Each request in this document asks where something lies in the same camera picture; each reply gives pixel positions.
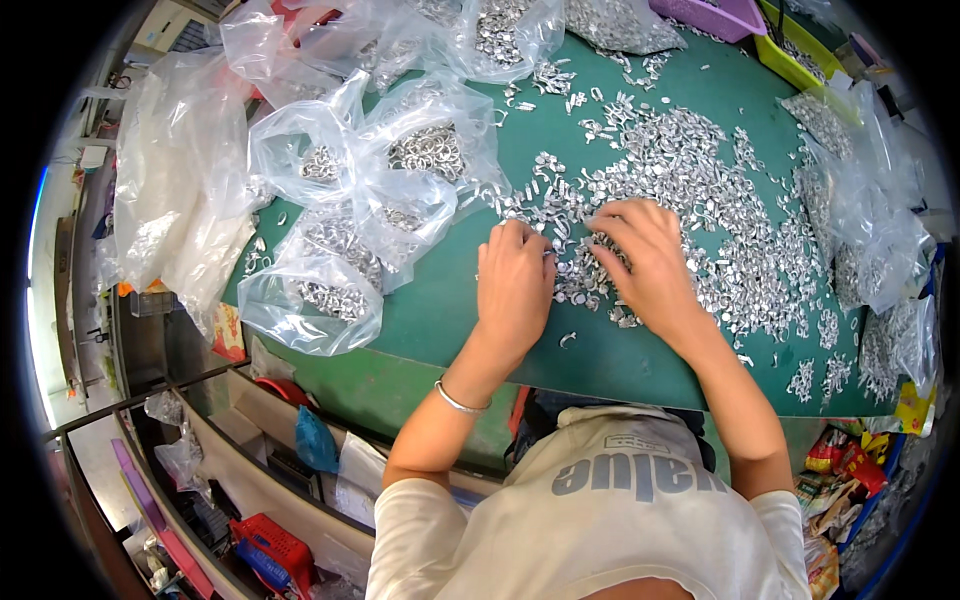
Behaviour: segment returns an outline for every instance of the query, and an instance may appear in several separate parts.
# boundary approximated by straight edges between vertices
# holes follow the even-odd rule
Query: red snack bag
[[[804,467],[823,474],[839,472],[836,466],[842,454],[840,448],[847,443],[847,438],[846,433],[828,427],[817,443],[806,453]]]
[[[840,472],[847,472],[867,488],[867,497],[887,486],[887,476],[856,442],[850,442],[840,457]]]

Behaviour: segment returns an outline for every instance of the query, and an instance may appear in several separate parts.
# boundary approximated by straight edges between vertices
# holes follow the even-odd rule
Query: white t-shirt
[[[558,425],[469,519],[432,481],[384,491],[367,597],[572,600],[658,577],[697,600],[810,598],[791,492],[747,502],[654,407],[568,408]]]

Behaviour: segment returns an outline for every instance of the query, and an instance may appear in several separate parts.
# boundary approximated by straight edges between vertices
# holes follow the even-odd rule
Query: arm
[[[460,404],[486,406],[543,333],[557,274],[556,257],[544,254],[550,248],[545,237],[520,221],[494,227],[490,242],[480,246],[479,320],[443,377],[446,393]],[[475,420],[431,390],[396,436],[383,489],[415,477],[449,489],[447,473]]]
[[[733,488],[747,500],[773,490],[792,491],[780,420],[697,302],[677,215],[652,200],[634,199],[605,204],[588,226],[608,234],[630,259],[628,270],[610,250],[591,247],[620,295],[697,374],[730,454]]]

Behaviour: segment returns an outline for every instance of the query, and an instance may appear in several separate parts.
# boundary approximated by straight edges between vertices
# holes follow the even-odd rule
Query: person
[[[479,248],[479,320],[400,429],[374,508],[368,598],[810,598],[800,505],[773,408],[697,302],[677,216],[609,202],[587,223],[620,296],[696,373],[731,485],[683,422],[645,405],[567,408],[469,518],[448,472],[493,391],[541,336],[556,258],[507,221]]]

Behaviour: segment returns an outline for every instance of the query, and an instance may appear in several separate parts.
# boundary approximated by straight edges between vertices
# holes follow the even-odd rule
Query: woman's left hand
[[[520,221],[494,227],[478,249],[477,312],[473,335],[490,358],[512,371],[546,327],[557,277],[550,241]]]

